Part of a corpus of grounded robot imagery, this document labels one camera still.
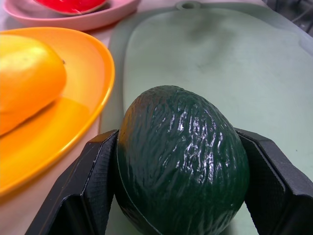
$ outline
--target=red object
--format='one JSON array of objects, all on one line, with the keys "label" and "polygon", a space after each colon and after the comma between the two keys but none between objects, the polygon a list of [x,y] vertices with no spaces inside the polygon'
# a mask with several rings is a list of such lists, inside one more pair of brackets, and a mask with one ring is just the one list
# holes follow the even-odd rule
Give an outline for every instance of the red object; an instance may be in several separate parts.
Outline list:
[{"label": "red object", "polygon": [[35,0],[51,10],[67,14],[83,14],[101,7],[106,0]]}]

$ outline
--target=avocado skin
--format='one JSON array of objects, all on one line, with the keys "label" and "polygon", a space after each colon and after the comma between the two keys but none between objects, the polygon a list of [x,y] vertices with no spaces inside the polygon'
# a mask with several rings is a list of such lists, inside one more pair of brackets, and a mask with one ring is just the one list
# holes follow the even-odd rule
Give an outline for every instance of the avocado skin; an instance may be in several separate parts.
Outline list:
[{"label": "avocado skin", "polygon": [[213,104],[177,86],[151,88],[131,104],[114,160],[116,199],[145,235],[217,235],[249,184],[233,126]]}]

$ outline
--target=green cutting board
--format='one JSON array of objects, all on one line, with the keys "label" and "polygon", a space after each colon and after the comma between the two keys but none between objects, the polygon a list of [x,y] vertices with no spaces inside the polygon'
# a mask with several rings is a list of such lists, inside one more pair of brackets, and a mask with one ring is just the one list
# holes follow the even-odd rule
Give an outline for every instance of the green cutting board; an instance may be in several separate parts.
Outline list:
[{"label": "green cutting board", "polygon": [[[124,20],[109,48],[116,79],[103,132],[143,91],[177,85],[275,141],[313,180],[313,39],[287,19],[252,4],[181,2]],[[140,234],[115,200],[106,234]],[[245,204],[224,234],[257,235]]]}]

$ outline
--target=white table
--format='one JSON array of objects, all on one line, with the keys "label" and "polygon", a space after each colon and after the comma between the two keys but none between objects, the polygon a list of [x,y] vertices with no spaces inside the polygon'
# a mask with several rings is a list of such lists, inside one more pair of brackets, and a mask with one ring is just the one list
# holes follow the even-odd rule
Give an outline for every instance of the white table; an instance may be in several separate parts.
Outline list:
[{"label": "white table", "polygon": [[[142,0],[138,11],[173,6],[181,0]],[[262,0],[198,0],[200,2],[247,2],[265,6]],[[10,18],[0,9],[0,30],[24,27]],[[113,26],[90,31],[89,33],[108,45]],[[79,156],[85,143],[97,134],[99,119],[76,145],[76,147],[50,170],[37,177],[19,190],[0,198],[0,235],[23,235],[41,204],[44,202],[51,187],[59,175]],[[116,201],[113,201],[106,235],[139,235],[123,215]],[[257,235],[250,215],[243,205],[233,219],[231,226],[226,229],[228,235]]]}]

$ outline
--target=green avocado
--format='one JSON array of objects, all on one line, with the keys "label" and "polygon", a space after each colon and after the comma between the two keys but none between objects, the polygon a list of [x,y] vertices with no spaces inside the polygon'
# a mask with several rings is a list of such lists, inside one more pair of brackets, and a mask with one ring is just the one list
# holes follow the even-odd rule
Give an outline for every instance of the green avocado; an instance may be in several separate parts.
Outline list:
[{"label": "green avocado", "polygon": [[217,235],[249,184],[233,126],[213,104],[177,86],[149,89],[128,108],[114,175],[116,199],[144,235]]}]

